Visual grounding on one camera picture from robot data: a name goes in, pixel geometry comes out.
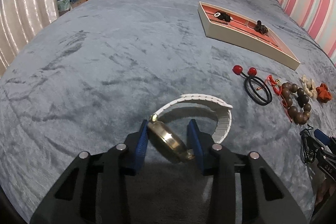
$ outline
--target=gray velvet bedspread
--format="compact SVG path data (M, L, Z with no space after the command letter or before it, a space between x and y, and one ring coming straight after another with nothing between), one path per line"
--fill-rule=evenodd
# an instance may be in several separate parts
M205 37L197 12L203 1L260 19L301 65L293 71L267 57ZM185 93L217 96L233 105L223 144L258 151L310 218L314 191L300 160L299 133L276 96L259 106L243 78L254 66L283 83L306 74L335 93L336 69L276 0L90 0L36 35L0 80L0 184L29 221L43 196L82 150L107 151L143 119ZM309 123L332 134L335 100L311 101ZM215 122L197 118L201 131ZM189 118L170 123L185 140ZM145 166L127 179L133 223L204 223L211 177L194 162L171 164L149 144ZM237 204L237 223L241 205Z

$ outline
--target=red ball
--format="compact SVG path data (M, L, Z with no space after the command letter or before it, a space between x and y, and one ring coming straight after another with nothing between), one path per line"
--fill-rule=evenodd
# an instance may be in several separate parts
M252 67L252 68L249 69L247 74L250 75L250 76L256 76L257 75L257 70L254 67Z
M240 75L243 72L243 68L239 65L236 65L233 67L232 71L237 74Z

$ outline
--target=white watch strap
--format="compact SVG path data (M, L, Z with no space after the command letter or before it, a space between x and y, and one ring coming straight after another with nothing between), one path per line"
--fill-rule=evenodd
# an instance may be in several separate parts
M160 114L167 108L178 103L196 103L209 107L212 111L216 113L218 119L216 130L212 134L212 139L215 143L221 143L226 138L231 127L231 109L233 108L233 106L227 104L222 99L211 95L198 93L183 94L180 98L175 99L161 107L154 114L159 117Z

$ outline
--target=silver bolt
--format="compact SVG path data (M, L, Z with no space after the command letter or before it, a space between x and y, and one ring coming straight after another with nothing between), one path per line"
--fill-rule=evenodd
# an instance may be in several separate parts
M219 144L219 143L214 143L212 145L212 149L216 150L216 151L222 150L222 148L223 148L223 146L221 144Z
M254 160L256 160L257 158L259 158L259 154L257 152L251 152L250 153L250 157Z
M126 145L124 143L117 144L116 148L120 151L123 151L126 149Z
M88 156L89 156L89 153L86 152L86 151L82 151L82 152L79 153L79 157L81 159L86 159Z

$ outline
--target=white scrunchie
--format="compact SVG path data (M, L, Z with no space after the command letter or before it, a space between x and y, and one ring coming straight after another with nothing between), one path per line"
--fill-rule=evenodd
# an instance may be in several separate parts
M305 93L312 97L313 99L317 98L317 91L316 91L316 84L313 79L308 80L306 75L303 75L301 78L302 81L302 88Z

